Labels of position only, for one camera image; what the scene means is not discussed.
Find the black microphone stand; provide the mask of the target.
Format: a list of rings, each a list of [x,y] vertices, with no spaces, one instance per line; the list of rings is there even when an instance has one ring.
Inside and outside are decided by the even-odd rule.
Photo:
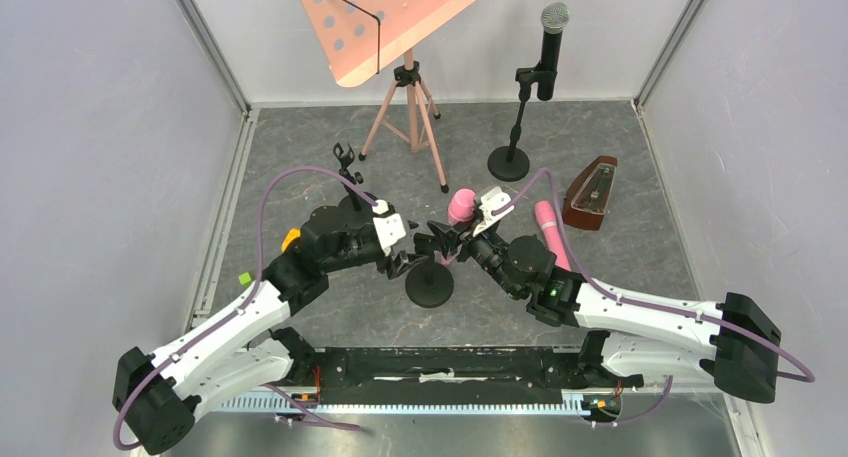
[[[333,154],[339,163],[338,173],[341,177],[353,185],[360,185],[364,182],[364,178],[359,172],[352,173],[349,169],[356,159],[355,153],[350,145],[343,147],[341,143],[337,142],[333,146]],[[371,205],[350,188],[346,186],[343,186],[343,188],[347,195],[339,201],[338,207],[341,210],[346,211],[348,214],[352,214],[356,217],[362,215],[368,216],[370,214]]]
[[[522,121],[526,104],[530,99],[531,90],[537,86],[537,98],[548,101],[553,96],[557,71],[540,70],[536,68],[519,68],[515,80],[519,84],[519,108],[513,124],[509,144],[494,149],[488,159],[487,168],[490,174],[503,182],[516,182],[523,179],[530,170],[528,155],[518,147],[522,135]]]
[[[415,305],[434,309],[447,303],[454,290],[451,271],[433,257],[414,266],[406,276],[405,292]]]

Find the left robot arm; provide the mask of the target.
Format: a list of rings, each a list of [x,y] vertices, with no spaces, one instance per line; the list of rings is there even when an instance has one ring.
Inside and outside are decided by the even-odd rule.
[[[306,382],[314,371],[309,352],[287,348],[279,337],[246,354],[241,348],[323,294],[331,272],[373,264],[388,279],[402,275],[417,259],[396,247],[416,226],[383,200],[354,223],[335,206],[315,209],[230,304],[150,353],[133,347],[119,358],[115,446],[162,454],[220,403],[266,383]]]

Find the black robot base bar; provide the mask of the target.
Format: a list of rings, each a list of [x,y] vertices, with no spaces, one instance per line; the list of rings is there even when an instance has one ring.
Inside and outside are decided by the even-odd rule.
[[[323,404],[555,404],[563,391],[641,388],[598,357],[557,347],[327,347],[296,357],[282,379]]]

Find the black microphone silver grille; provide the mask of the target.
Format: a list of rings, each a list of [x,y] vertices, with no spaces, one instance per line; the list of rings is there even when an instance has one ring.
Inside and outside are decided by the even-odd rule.
[[[536,70],[541,72],[537,84],[537,98],[549,101],[554,94],[563,31],[570,20],[570,11],[564,2],[547,5],[540,16],[543,26],[541,56]]]

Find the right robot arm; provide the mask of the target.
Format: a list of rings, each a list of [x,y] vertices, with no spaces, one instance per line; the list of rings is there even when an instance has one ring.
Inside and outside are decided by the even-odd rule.
[[[557,266],[534,236],[506,242],[492,228],[474,235],[427,225],[413,237],[418,251],[471,259],[509,297],[526,301],[538,321],[586,329],[577,359],[585,382],[684,377],[709,380],[746,401],[775,401],[782,335],[752,298],[729,292],[721,302],[686,301],[633,292]]]

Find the pink microphone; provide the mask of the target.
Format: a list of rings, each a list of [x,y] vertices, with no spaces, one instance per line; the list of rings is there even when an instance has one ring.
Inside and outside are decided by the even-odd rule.
[[[562,236],[559,232],[560,216],[550,201],[538,201],[534,206],[536,222],[542,231],[547,249],[556,257],[556,266],[571,271]]]
[[[475,196],[475,192],[468,188],[461,188],[454,193],[447,208],[448,223],[451,226],[473,219]]]

